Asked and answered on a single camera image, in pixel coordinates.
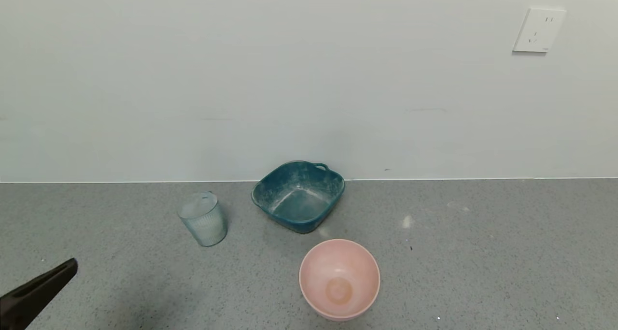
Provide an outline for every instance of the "pink bowl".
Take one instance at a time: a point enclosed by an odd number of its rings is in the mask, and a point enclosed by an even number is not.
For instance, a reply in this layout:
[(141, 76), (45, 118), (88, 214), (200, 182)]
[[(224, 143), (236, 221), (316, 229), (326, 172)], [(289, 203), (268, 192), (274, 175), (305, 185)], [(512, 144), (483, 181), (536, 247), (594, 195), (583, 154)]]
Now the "pink bowl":
[(298, 281), (316, 312), (326, 319), (346, 321), (363, 314), (376, 300), (380, 270), (362, 245), (328, 240), (305, 255)]

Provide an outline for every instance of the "speckled floor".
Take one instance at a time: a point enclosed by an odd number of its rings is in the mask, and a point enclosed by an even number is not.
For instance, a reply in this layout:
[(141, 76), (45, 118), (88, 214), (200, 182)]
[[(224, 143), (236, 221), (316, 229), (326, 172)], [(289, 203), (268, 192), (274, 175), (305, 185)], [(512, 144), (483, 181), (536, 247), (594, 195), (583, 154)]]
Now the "speckled floor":
[[(615, 330), (618, 180), (348, 182), (318, 230), (278, 226), (253, 183), (0, 184), (0, 293), (70, 257), (79, 272), (38, 329)], [(179, 199), (216, 193), (220, 244), (198, 246)], [(319, 317), (298, 288), (315, 244), (347, 238), (382, 286), (358, 319)]]

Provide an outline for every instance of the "clear plastic cup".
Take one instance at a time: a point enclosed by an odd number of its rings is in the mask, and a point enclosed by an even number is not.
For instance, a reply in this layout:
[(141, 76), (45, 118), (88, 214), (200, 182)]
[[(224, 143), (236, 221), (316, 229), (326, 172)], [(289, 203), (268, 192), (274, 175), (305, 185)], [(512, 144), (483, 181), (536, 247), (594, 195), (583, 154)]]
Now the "clear plastic cup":
[(210, 191), (189, 196), (178, 216), (201, 246), (213, 246), (227, 235), (225, 214)]

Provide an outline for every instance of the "wall outlet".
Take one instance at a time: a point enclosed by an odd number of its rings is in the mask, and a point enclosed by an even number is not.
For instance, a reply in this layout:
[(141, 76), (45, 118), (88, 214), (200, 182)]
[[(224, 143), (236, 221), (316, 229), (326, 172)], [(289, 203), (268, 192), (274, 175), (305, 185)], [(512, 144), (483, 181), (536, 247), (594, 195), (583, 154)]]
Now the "wall outlet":
[(549, 51), (566, 14), (565, 10), (529, 9), (513, 51)]

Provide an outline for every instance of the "bowl rim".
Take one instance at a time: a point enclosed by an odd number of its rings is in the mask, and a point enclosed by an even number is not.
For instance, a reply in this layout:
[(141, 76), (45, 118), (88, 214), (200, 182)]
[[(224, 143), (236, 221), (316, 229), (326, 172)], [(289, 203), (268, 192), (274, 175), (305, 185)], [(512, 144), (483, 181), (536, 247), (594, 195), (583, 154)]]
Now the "bowl rim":
[[(369, 302), (369, 304), (367, 304), (367, 306), (365, 306), (363, 309), (361, 309), (360, 311), (358, 311), (356, 313), (353, 313), (351, 315), (337, 316), (337, 315), (332, 315), (331, 313), (319, 310), (318, 308), (316, 308), (316, 306), (313, 303), (311, 303), (311, 301), (309, 301), (309, 299), (307, 299), (307, 296), (305, 295), (305, 290), (303, 289), (303, 284), (301, 282), (301, 277), (302, 277), (301, 275), (302, 275), (302, 271), (303, 271), (303, 265), (305, 264), (305, 261), (307, 261), (307, 257), (309, 256), (309, 254), (311, 254), (311, 252), (315, 248), (318, 248), (318, 246), (321, 246), (322, 244), (326, 244), (326, 243), (331, 242), (331, 241), (346, 241), (346, 242), (351, 242), (351, 243), (359, 246), (364, 251), (366, 251), (367, 254), (369, 254), (371, 259), (373, 260), (373, 263), (376, 265), (376, 269), (378, 270), (378, 288), (376, 290), (375, 295), (373, 295), (373, 299), (371, 299), (371, 302)], [(369, 252), (369, 250), (367, 248), (365, 248), (364, 246), (362, 246), (361, 244), (358, 244), (357, 242), (354, 242), (354, 241), (351, 241), (351, 240), (346, 240), (344, 238), (334, 238), (332, 240), (326, 240), (324, 242), (320, 242), (319, 244), (316, 244), (313, 248), (311, 248), (305, 254), (305, 257), (303, 258), (303, 261), (300, 263), (300, 269), (298, 269), (298, 286), (300, 286), (300, 292), (302, 292), (303, 297), (305, 298), (305, 301), (307, 301), (307, 303), (309, 303), (309, 306), (311, 306), (311, 308), (313, 308), (316, 312), (320, 313), (321, 315), (326, 315), (327, 317), (331, 317), (331, 318), (337, 319), (337, 320), (353, 319), (355, 317), (360, 316), (364, 312), (366, 312), (369, 309), (369, 307), (371, 307), (373, 305), (373, 303), (376, 301), (376, 299), (378, 298), (378, 293), (380, 293), (380, 284), (381, 284), (380, 267), (378, 266), (378, 262), (376, 261), (376, 258), (373, 257), (371, 252)]]

